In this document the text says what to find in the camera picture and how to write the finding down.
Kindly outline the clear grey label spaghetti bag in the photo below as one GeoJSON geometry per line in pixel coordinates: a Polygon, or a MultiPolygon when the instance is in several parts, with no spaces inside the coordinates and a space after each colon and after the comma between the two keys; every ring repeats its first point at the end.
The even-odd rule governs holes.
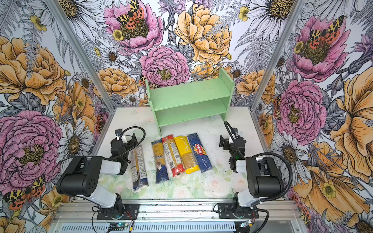
{"type": "Polygon", "coordinates": [[[148,179],[145,169],[145,160],[142,145],[137,146],[129,153],[131,161],[131,174],[133,181],[133,190],[137,191],[144,186],[148,186],[148,179]]]}

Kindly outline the blue Barilla spaghetti box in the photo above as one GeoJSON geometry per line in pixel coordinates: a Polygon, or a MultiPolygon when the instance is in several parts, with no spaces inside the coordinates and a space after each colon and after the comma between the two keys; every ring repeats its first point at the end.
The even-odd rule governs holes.
{"type": "Polygon", "coordinates": [[[187,139],[191,146],[192,152],[196,157],[200,171],[206,172],[208,170],[211,170],[212,164],[197,133],[188,135],[187,139]]]}

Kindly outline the yellow blue spaghetti bag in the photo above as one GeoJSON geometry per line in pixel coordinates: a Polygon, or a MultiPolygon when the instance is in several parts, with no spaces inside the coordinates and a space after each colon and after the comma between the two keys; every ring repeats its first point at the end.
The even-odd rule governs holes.
{"type": "Polygon", "coordinates": [[[168,171],[166,167],[166,161],[164,157],[164,148],[162,140],[156,140],[152,142],[152,149],[156,168],[155,183],[159,184],[169,180],[168,171]]]}

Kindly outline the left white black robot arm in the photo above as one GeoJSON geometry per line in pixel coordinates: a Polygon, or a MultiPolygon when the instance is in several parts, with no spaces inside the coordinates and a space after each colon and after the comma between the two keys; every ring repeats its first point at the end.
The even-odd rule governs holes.
{"type": "Polygon", "coordinates": [[[72,159],[57,182],[59,194],[80,197],[98,205],[99,212],[113,219],[126,214],[120,194],[108,191],[99,184],[99,177],[107,175],[124,175],[128,165],[129,151],[137,144],[135,134],[118,136],[111,141],[110,158],[102,156],[78,156],[72,159]]]}

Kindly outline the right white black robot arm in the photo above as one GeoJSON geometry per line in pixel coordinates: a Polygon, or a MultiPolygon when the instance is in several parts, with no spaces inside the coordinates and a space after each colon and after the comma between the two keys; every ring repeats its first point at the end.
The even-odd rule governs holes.
{"type": "Polygon", "coordinates": [[[246,175],[247,188],[237,192],[230,205],[219,205],[220,218],[255,218],[258,211],[254,208],[265,201],[276,200],[285,191],[275,158],[284,161],[276,153],[263,152],[245,157],[246,140],[238,136],[235,139],[220,136],[219,147],[230,153],[229,166],[235,173],[246,175]]]}

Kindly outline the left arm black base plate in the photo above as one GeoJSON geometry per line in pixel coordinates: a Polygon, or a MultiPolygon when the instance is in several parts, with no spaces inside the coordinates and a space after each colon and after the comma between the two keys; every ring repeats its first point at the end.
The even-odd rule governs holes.
{"type": "Polygon", "coordinates": [[[99,210],[97,220],[136,220],[139,214],[139,204],[123,204],[122,209],[114,207],[99,210]]]}

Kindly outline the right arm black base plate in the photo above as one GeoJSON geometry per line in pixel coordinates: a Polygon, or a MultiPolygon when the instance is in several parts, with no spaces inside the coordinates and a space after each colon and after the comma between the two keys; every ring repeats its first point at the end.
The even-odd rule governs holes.
{"type": "Polygon", "coordinates": [[[214,212],[219,215],[220,219],[257,219],[259,218],[258,211],[249,207],[233,207],[232,203],[217,203],[214,212]]]}

